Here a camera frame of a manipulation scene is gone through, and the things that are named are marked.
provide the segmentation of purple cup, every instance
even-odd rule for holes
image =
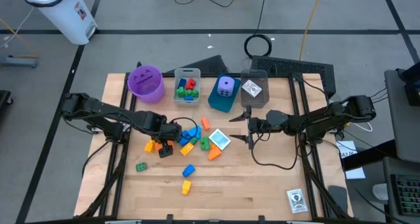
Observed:
[[[154,66],[139,66],[133,70],[127,85],[145,103],[159,102],[165,94],[162,73]]]

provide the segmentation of yellow lego brick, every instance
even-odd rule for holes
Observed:
[[[155,142],[151,140],[147,142],[146,146],[144,147],[144,151],[153,152],[154,148],[155,148]]]
[[[184,181],[184,184],[182,184],[182,194],[187,195],[190,192],[191,189],[191,181]]]
[[[188,143],[180,150],[182,155],[187,155],[192,149],[194,148],[194,145],[192,143]]]

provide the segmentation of black keyboard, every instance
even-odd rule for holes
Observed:
[[[391,175],[391,182],[398,213],[420,217],[420,177]]]

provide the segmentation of green lego brick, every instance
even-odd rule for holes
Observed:
[[[178,97],[185,97],[185,90],[184,90],[183,87],[179,87],[177,89],[177,95],[178,95]]]
[[[192,91],[192,96],[193,97],[198,97],[198,90],[197,89]]]
[[[147,169],[146,162],[141,162],[141,163],[136,165],[137,172],[144,171],[145,169]]]
[[[199,140],[199,143],[201,144],[201,149],[202,150],[209,150],[210,149],[209,138],[207,136],[206,137],[202,137]]]
[[[194,137],[190,140],[190,143],[192,143],[194,145],[197,141],[198,141],[198,139]]]

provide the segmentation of wooden tabletop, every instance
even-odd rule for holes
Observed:
[[[103,102],[119,105],[124,77],[125,74],[108,75],[102,97]],[[306,74],[304,78],[310,84],[322,88],[318,74]],[[216,129],[220,129],[226,135],[247,134],[246,122],[228,122],[244,110],[241,106],[240,93],[229,113],[212,109],[207,99],[216,78],[202,78],[199,106],[178,107],[172,100],[174,78],[164,78],[164,80],[165,96],[162,100],[157,104],[144,104],[137,100],[136,110],[151,110],[158,114],[165,114],[168,120],[186,116],[197,123],[200,122],[202,116],[206,116],[210,130],[202,131],[201,136],[210,135]],[[295,88],[299,111],[303,113],[297,83],[295,83]],[[321,92],[307,85],[305,89],[311,111],[326,105],[325,97]],[[262,109],[253,108],[253,116],[265,118],[266,113],[271,109],[293,114],[288,79],[270,78],[269,90],[270,101]],[[129,107],[130,98],[131,95],[127,100],[126,108]],[[187,129],[193,126],[188,120],[179,120],[178,123]],[[183,156],[179,152],[180,145],[176,145],[172,156],[159,158],[157,152],[148,154],[144,151],[144,146],[150,138],[138,131],[132,131],[118,218],[166,219],[166,215],[171,213],[175,219],[256,220],[258,215],[265,215],[267,220],[311,220],[309,211],[291,213],[286,194],[288,190],[302,189],[308,205],[301,159],[298,158],[296,166],[288,171],[259,166],[253,161],[250,150],[244,142],[231,139],[232,142],[223,150],[221,157],[213,161],[207,159],[207,151],[202,151],[199,143],[187,156]],[[289,167],[295,157],[293,139],[284,133],[271,134],[269,141],[260,141],[256,145],[257,160]],[[326,135],[324,139],[335,143],[332,135]],[[89,153],[95,151],[103,143],[103,135],[94,135]],[[103,187],[110,148],[111,146],[108,146],[99,152],[88,163],[81,182],[75,215],[85,211]],[[324,143],[318,145],[318,152],[325,186],[346,187],[337,149]],[[135,166],[140,162],[146,162],[148,169],[136,172]],[[196,171],[184,178],[182,171],[188,164],[194,165]],[[181,194],[182,183],[185,179],[192,182],[188,196]],[[318,216],[322,216],[319,192],[315,185],[313,187]],[[114,189],[110,192],[107,214],[111,213],[113,199]],[[348,214],[352,215],[350,201],[348,198],[347,200]]]

